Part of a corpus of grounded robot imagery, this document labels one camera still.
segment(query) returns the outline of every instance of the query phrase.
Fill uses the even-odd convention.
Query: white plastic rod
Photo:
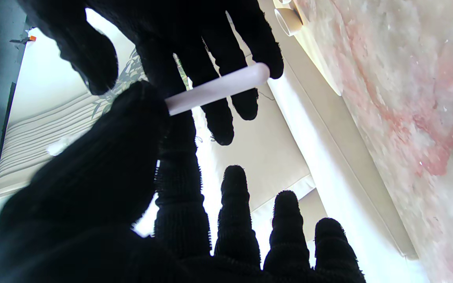
[[[165,100],[171,116],[191,110],[216,100],[262,85],[270,71],[264,63],[256,63],[228,75],[197,86]]]

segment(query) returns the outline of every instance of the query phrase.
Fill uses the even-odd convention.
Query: marble wall
[[[295,4],[431,281],[453,282],[453,1]]]

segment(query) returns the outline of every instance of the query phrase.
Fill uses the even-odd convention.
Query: gloved hand
[[[90,7],[115,24],[131,40],[153,86],[167,98],[186,90],[173,58],[175,53],[194,86],[218,77],[204,43],[226,75],[246,65],[225,11],[247,43],[253,60],[269,66],[279,78],[284,68],[278,44],[257,0],[18,0],[31,21],[56,40],[61,57],[80,73],[94,95],[115,86],[116,52],[104,35],[86,21]],[[255,88],[232,96],[244,120],[257,115]],[[221,145],[232,142],[232,113],[226,99],[203,106],[207,125]]]
[[[155,220],[155,238],[197,281],[214,278],[219,282],[365,282],[341,225],[331,218],[316,224],[316,266],[310,266],[304,219],[291,191],[280,192],[275,198],[270,251],[260,269],[260,249],[251,226],[246,175],[238,165],[225,170],[218,237],[214,256],[210,257],[209,223],[200,184],[187,182],[194,180],[195,174],[186,173],[187,167],[178,165],[181,162],[176,161],[174,170],[167,167],[157,175],[160,182],[180,182],[168,182],[158,190],[160,209]]]
[[[8,200],[0,212],[0,282],[365,281],[332,219],[316,225],[317,265],[309,266],[303,219],[290,191],[275,199],[270,252],[260,269],[239,166],[225,170],[211,257],[197,158],[179,151],[186,137],[169,131],[165,104],[145,99],[156,94],[147,82],[133,84]],[[131,225],[155,191],[155,236],[142,238]]]

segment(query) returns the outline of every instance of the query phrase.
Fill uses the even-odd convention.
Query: gloved finger
[[[234,36],[225,10],[218,9],[216,13],[208,11],[205,14],[209,16],[201,28],[203,39],[219,67],[219,74],[227,75],[247,67],[246,58]],[[256,88],[232,96],[232,104],[244,120],[253,120],[256,117],[258,113],[257,100],[258,91]]]
[[[338,221],[323,218],[316,224],[316,271],[335,271],[349,274],[348,278],[362,278],[356,254],[347,242],[345,232]]]
[[[251,227],[246,174],[239,165],[228,166],[225,170],[221,204],[214,255],[259,267],[260,248]]]
[[[275,197],[270,251],[263,264],[264,271],[289,276],[311,270],[303,225],[295,193],[280,192]]]
[[[18,0],[30,20],[54,39],[61,58],[70,62],[93,95],[103,95],[118,78],[111,41],[88,22],[82,0]]]
[[[272,79],[281,77],[284,70],[281,50],[257,0],[230,0],[219,3],[228,11],[235,29],[251,50],[253,60],[265,63],[270,69]]]
[[[178,259],[207,256],[211,250],[194,140],[195,124],[187,111],[171,117],[169,134],[160,145],[155,238]]]
[[[194,86],[218,78],[212,62],[200,37],[190,38],[177,49],[177,55],[186,75]],[[226,99],[202,106],[207,120],[207,128],[220,145],[229,145],[234,139],[233,117]]]
[[[155,193],[158,142],[169,118],[163,101],[142,98],[152,92],[138,82],[119,95],[111,111],[8,201],[0,228],[30,220],[130,227]]]
[[[139,32],[138,39],[135,46],[142,68],[148,81],[163,94],[160,98],[186,91],[169,43],[144,31]]]

